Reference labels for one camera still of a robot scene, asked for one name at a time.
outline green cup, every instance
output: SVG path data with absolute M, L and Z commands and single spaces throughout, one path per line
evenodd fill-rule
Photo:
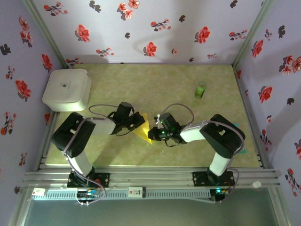
M 201 81 L 198 83 L 198 87 L 196 89 L 196 92 L 194 93 L 194 96 L 197 98 L 197 99 L 200 99 L 202 98 L 202 96 L 204 95 L 204 92 L 207 88 L 207 85 L 205 82 Z

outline table surface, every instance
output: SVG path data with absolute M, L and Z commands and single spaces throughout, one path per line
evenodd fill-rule
M 232 166 L 258 167 L 251 131 L 231 65 L 76 65 L 86 69 L 92 79 L 88 106 L 79 112 L 94 116 L 88 107 L 95 104 L 133 104 L 140 113 L 147 113 L 150 128 L 153 119 L 172 103 L 187 105 L 194 112 L 194 123 L 209 120 L 216 113 L 238 124 L 246 135 L 245 153 L 238 154 Z M 204 81 L 207 89 L 201 99 L 194 97 L 197 84 Z M 98 113 L 108 115 L 111 107 L 97 107 Z M 168 109 L 181 124 L 191 120 L 191 114 L 181 106 Z M 70 115 L 61 112 L 58 128 Z M 88 160 L 96 167 L 122 166 L 200 166 L 210 165 L 215 151 L 206 140 L 194 141 L 176 147 L 164 142 L 149 144 L 134 133 L 117 137 L 92 135 L 86 145 Z M 50 145 L 46 164 L 66 164 L 61 152 Z

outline white box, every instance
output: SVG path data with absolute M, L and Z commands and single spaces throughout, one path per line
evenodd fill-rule
M 84 69 L 55 70 L 42 100 L 55 112 L 82 111 L 88 105 L 91 83 Z

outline floral wallpaper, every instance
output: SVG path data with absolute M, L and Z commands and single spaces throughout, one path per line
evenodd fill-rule
M 0 27 L 0 224 L 8 225 L 25 173 L 35 170 L 50 118 L 42 95 L 61 64 L 21 1 L 1 3 Z
M 301 225 L 301 27 L 292 19 L 300 6 L 275 1 L 236 66 L 259 143 L 268 164 L 281 171 L 293 225 Z
M 263 0 L 33 0 L 66 63 L 232 64 Z M 254 55 L 260 51 L 260 43 Z

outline yellow cloth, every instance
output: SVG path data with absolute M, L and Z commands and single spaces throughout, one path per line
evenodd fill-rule
M 152 144 L 151 139 L 148 138 L 148 132 L 150 130 L 150 124 L 149 124 L 149 121 L 147 119 L 147 113 L 142 113 L 140 115 L 143 116 L 143 118 L 145 120 L 145 123 L 143 123 L 138 128 L 134 129 L 133 132 L 136 135 L 140 136 L 143 140 L 146 140 L 147 142 L 149 142 L 150 144 Z

